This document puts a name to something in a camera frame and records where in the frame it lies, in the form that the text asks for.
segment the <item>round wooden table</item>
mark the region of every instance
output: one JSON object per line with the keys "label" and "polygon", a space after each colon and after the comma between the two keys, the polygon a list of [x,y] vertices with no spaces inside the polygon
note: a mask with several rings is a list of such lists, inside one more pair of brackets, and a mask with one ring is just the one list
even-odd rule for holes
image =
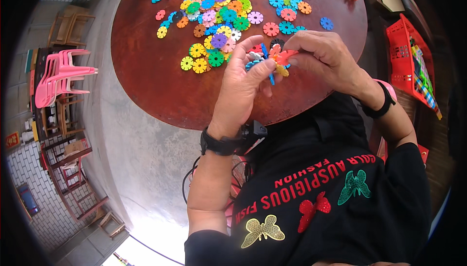
{"label": "round wooden table", "polygon": [[[115,14],[112,27],[111,51],[115,73],[125,92],[141,109],[153,117],[186,129],[202,130],[211,120],[223,71],[226,64],[197,74],[192,69],[184,71],[180,61],[189,56],[194,43],[202,43],[206,36],[197,38],[193,29],[198,22],[180,29],[171,24],[163,39],[157,38],[157,29],[167,16],[180,9],[183,0],[122,0]],[[242,38],[261,34],[269,47],[272,39],[286,41],[291,35],[279,33],[268,37],[262,27],[266,22],[279,24],[282,18],[269,0],[250,0],[253,11],[264,15],[261,24],[242,32]],[[353,58],[357,61],[363,51],[367,34],[367,13],[362,0],[304,0],[312,6],[305,15],[298,12],[292,23],[307,29],[324,31],[321,17],[334,23],[332,31],[338,33]],[[162,21],[155,14],[166,10]],[[295,116],[326,98],[332,90],[312,73],[289,68],[290,76],[272,87],[273,96],[259,94],[254,101],[251,119],[263,125],[277,123]]]}

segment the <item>red sequin butterfly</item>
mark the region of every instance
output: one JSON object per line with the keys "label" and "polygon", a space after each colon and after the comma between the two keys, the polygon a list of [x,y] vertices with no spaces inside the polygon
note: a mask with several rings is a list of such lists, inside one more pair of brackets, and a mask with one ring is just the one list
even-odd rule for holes
{"label": "red sequin butterfly", "polygon": [[300,219],[300,224],[298,225],[298,232],[302,233],[308,227],[310,222],[315,216],[316,211],[322,211],[324,213],[329,213],[331,210],[331,204],[324,197],[324,191],[319,193],[316,197],[316,203],[313,204],[310,200],[303,200],[300,204],[300,208],[298,209],[301,213],[303,213],[302,218]]}

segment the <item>hand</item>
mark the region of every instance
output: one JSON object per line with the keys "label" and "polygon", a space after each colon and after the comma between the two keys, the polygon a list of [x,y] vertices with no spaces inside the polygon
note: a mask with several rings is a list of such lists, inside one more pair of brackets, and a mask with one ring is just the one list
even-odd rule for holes
{"label": "hand", "polygon": [[283,49],[300,51],[289,58],[289,63],[314,72],[338,92],[359,98],[367,85],[374,84],[336,33],[301,30],[285,43]]}
{"label": "hand", "polygon": [[[262,42],[263,37],[256,35],[245,39],[235,47],[225,69],[213,119],[207,131],[213,138],[237,135],[240,127],[250,117],[258,89],[266,96],[272,96],[269,74],[276,70],[274,60],[267,59],[255,64],[248,72],[245,70],[245,65],[251,61],[247,51]],[[279,74],[275,73],[274,76],[276,83],[282,80]]]}

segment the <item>black shirt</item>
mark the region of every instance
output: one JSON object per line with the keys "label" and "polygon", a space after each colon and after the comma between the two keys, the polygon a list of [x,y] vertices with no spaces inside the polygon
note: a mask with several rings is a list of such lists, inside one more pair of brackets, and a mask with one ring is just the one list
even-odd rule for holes
{"label": "black shirt", "polygon": [[289,154],[270,159],[242,187],[230,237],[190,235],[188,266],[412,262],[428,238],[431,206],[416,145],[397,147],[386,166],[359,147]]}

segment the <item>red plastic basket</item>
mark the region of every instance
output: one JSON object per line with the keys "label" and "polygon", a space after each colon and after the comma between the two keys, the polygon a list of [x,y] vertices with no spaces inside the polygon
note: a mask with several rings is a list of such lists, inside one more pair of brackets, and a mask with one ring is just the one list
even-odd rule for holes
{"label": "red plastic basket", "polygon": [[401,19],[386,29],[389,39],[389,51],[391,54],[392,74],[391,84],[400,88],[407,94],[411,94],[416,99],[429,106],[422,94],[415,90],[414,70],[412,52],[410,47],[410,36],[415,40],[415,44],[423,52],[428,75],[430,76],[433,94],[435,93],[435,73],[433,69],[433,58],[431,52],[423,41],[422,36],[412,26],[409,20],[400,14]]}

